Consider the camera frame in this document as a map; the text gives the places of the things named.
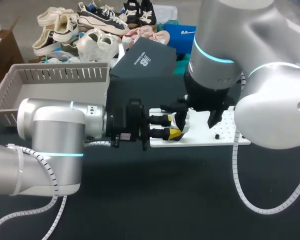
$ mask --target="black mount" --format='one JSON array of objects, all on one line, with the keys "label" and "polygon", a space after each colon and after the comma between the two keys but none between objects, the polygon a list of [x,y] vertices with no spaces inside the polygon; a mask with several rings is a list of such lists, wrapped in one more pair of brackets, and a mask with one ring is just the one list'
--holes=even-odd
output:
[{"label": "black mount", "polygon": [[142,141],[142,149],[147,150],[149,140],[148,116],[138,98],[130,98],[126,106],[116,106],[107,110],[106,137],[112,141]]},{"label": "black mount", "polygon": [[210,129],[221,122],[224,111],[234,104],[234,100],[228,96],[229,88],[215,90],[201,86],[191,77],[189,70],[184,74],[184,84],[188,93],[188,107],[197,112],[210,111],[207,122]]}]

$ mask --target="blue box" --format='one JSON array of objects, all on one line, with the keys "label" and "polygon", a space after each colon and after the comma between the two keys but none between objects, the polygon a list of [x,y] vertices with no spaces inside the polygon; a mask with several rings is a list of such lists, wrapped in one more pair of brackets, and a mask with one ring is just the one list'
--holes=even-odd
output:
[{"label": "blue box", "polygon": [[177,54],[191,53],[196,26],[165,24],[164,30],[170,34],[168,46],[175,48]]}]

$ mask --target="dark table surface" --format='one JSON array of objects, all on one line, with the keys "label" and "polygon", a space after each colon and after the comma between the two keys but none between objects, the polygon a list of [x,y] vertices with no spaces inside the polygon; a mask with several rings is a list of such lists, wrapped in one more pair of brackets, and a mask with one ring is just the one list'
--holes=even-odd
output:
[{"label": "dark table surface", "polygon": [[[240,86],[232,90],[238,95]],[[182,77],[112,79],[107,105],[141,98],[145,107],[183,96]],[[0,144],[30,147],[16,129],[0,125]],[[119,149],[90,147],[84,154],[79,191],[68,197],[51,240],[300,239],[300,197],[282,213],[260,215],[240,200],[232,179],[232,147]],[[240,146],[238,174],[251,203],[273,208],[300,182],[300,147],[270,150]],[[50,198],[0,196],[0,218],[41,207]],[[0,227],[0,240],[41,239],[61,199],[42,214],[14,218]]]}]

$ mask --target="new balance logo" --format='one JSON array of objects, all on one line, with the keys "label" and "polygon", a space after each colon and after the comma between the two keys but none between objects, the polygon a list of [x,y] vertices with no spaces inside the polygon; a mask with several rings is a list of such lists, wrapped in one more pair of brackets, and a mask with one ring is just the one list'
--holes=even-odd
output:
[{"label": "new balance logo", "polygon": [[150,61],[151,59],[147,55],[144,55],[144,57],[140,61],[140,64],[143,66],[147,66]]},{"label": "new balance logo", "polygon": [[181,31],[181,34],[194,34],[195,31]]},{"label": "new balance logo", "polygon": [[141,53],[141,55],[138,57],[138,59],[134,62],[134,65],[137,65],[137,63],[140,61],[140,64],[143,66],[147,66],[149,62],[151,62],[150,57],[146,55],[146,52]]}]

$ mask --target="pink shoe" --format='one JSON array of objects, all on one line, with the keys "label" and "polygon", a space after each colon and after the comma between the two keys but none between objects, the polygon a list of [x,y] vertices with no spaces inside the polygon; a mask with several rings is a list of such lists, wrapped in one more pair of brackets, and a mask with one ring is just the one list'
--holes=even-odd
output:
[{"label": "pink shoe", "polygon": [[130,30],[126,35],[122,37],[122,42],[126,46],[125,49],[131,48],[133,44],[145,33],[151,33],[153,31],[151,26],[142,26]]},{"label": "pink shoe", "polygon": [[146,32],[142,35],[143,38],[150,39],[152,41],[167,45],[170,40],[169,32],[163,30],[157,33],[155,32]]}]

